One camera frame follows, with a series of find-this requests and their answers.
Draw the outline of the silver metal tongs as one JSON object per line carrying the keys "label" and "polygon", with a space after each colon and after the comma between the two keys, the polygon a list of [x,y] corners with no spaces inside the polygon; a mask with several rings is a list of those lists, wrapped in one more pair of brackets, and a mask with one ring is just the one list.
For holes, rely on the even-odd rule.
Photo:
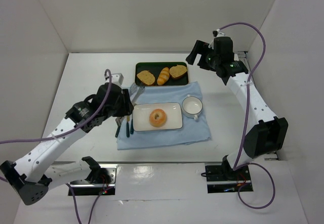
{"label": "silver metal tongs", "polygon": [[[145,86],[142,84],[140,86],[137,86],[135,83],[133,83],[130,88],[129,88],[129,93],[130,93],[130,99],[131,103],[134,105],[137,98],[145,91]],[[117,117],[115,122],[117,126],[121,126],[122,121],[124,119],[124,116],[122,117]]]}

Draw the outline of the sugared orange donut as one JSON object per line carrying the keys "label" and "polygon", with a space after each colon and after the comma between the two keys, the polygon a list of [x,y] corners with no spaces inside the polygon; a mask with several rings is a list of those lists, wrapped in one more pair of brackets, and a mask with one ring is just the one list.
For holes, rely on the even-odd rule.
{"label": "sugared orange donut", "polygon": [[149,123],[154,127],[162,127],[167,121],[167,114],[162,109],[155,109],[149,115]]}

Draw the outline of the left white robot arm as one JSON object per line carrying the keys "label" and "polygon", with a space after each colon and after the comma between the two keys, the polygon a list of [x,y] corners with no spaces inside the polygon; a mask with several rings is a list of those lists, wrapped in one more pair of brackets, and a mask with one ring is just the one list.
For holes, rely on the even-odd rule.
{"label": "left white robot arm", "polygon": [[127,116],[132,111],[129,91],[114,83],[105,83],[96,94],[75,103],[47,141],[41,140],[16,161],[3,162],[1,172],[25,205],[38,202],[49,190],[72,181],[93,183],[105,171],[90,156],[58,167],[52,164],[72,144],[107,118]]}

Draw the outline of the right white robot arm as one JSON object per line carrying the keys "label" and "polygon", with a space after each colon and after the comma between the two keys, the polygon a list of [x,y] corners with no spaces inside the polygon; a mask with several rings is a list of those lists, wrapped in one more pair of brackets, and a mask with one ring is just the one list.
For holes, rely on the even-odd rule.
{"label": "right white robot arm", "polygon": [[239,168],[244,164],[282,148],[288,122],[284,117],[279,118],[267,106],[251,82],[245,64],[235,60],[230,37],[215,37],[212,44],[197,40],[186,62],[192,65],[197,55],[201,56],[198,66],[216,72],[248,114],[243,143],[238,150],[223,157],[221,169],[217,171],[225,180],[235,180],[240,173]]}

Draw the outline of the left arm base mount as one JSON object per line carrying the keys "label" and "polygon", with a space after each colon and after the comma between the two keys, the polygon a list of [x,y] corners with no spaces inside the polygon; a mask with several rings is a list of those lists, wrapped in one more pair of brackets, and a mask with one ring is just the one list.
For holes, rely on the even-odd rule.
{"label": "left arm base mount", "polygon": [[100,166],[95,180],[77,180],[70,183],[76,196],[98,196],[101,192],[103,196],[115,195],[117,165],[102,163]]}

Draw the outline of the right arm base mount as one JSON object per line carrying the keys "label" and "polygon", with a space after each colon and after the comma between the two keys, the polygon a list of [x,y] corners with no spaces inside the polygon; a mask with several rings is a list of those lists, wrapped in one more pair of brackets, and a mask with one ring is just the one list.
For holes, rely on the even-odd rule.
{"label": "right arm base mount", "polygon": [[200,174],[207,181],[208,194],[234,193],[241,188],[242,192],[252,192],[253,186],[247,166],[226,175],[221,165],[206,165],[205,172]]}

